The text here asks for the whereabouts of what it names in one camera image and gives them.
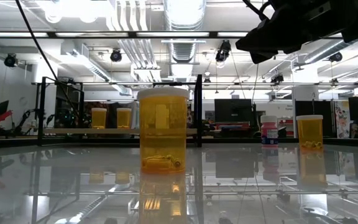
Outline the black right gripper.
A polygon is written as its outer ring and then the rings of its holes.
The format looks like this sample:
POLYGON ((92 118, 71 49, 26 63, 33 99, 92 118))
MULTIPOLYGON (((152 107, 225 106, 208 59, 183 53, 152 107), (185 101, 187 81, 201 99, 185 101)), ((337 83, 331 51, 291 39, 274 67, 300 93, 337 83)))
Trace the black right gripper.
POLYGON ((358 0, 286 1, 240 38, 236 48, 250 52, 253 63, 259 64, 279 50, 289 54, 338 33, 346 43, 358 39, 358 0))

